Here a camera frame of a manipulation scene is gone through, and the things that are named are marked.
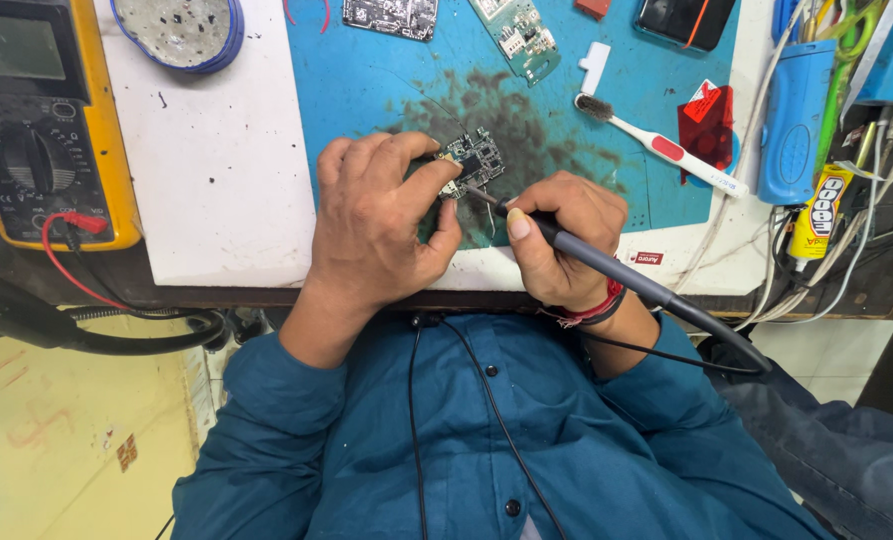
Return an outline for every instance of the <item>black wristband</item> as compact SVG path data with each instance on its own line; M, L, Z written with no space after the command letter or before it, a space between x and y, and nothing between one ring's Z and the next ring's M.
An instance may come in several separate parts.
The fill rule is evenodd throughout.
M627 289L625 287L620 289L619 294L616 295L616 299L613 300L613 305L611 305L609 309L600 313L599 315L593 315L588 319L584 319L580 322L580 326L588 327L590 325L598 325L607 320L609 317L612 317L613 313L616 313L616 311L620 309L620 304L623 302L623 298L626 296L626 291Z

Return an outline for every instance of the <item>black circuit board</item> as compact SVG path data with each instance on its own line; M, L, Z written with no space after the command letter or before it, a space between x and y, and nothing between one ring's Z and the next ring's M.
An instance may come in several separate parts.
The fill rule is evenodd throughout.
M343 0L343 23L428 42L437 24L439 0Z
M473 140L469 133L446 145L437 153L438 160L450 160L463 166L459 178L453 179L440 190L440 199L459 199L466 194L467 186L482 188L490 180L503 174L503 158L489 131L476 130L478 139Z

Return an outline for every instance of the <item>glue tube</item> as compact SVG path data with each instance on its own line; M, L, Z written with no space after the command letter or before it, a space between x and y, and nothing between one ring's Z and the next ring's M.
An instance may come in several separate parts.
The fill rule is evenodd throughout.
M793 238L786 252L797 262L797 272L802 272L810 261L826 255L826 245L833 233L836 211L840 198L853 179L853 173L836 165L825 165L813 198L800 211L793 227Z

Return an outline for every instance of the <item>hand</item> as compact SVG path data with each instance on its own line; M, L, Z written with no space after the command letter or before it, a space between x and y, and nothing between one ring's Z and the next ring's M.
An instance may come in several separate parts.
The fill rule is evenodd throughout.
M588 179L560 171L526 188L507 208L512 252L530 295L571 312L591 310L607 299L606 277L554 251L527 214L556 213L561 227L614 255L627 220L626 201Z
M566 172L527 187L507 205L507 232L523 285L536 300L586 312L607 299L607 278L572 256L555 251L543 238L533 211L556 213L560 226L574 236L615 255L620 231L627 219L626 201L592 181ZM582 327L582 332L601 338L653 347L659 325L631 292L606 321ZM593 370L602 378L618 377L645 358L644 352L585 341Z
M463 236L456 201L442 205L427 244L416 233L440 189L462 168L438 159L403 180L411 160L439 148L428 135L405 131L340 137L320 153L313 263L280 330L280 341L301 362L336 367L375 313L446 271Z

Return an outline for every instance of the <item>soldering iron handle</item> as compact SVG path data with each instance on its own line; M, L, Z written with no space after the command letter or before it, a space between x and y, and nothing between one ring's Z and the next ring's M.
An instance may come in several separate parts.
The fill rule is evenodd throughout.
M773 369L765 356L759 350L756 350L746 338L733 331L732 328L723 324L722 321L710 315L701 307L633 270L626 264L622 264L612 256L562 229L556 234L553 242L550 244L604 276L620 282L624 287L632 290L639 296L665 308L669 313L673 313L681 319L688 321L700 330L709 332L711 336L720 338L724 343L739 350L744 357L752 361L756 367L764 372Z
M503 197L499 201L496 201L496 215L506 218L507 211L506 205L510 202L510 197ZM536 227L539 227L539 231L543 233L543 237L546 239L546 243L553 245L553 242L556 240L556 237L560 233L565 233L563 227L560 227L560 224L557 223L557 215L553 212L544 212L544 211L535 211L530 214L530 217L533 218L533 221L536 222Z

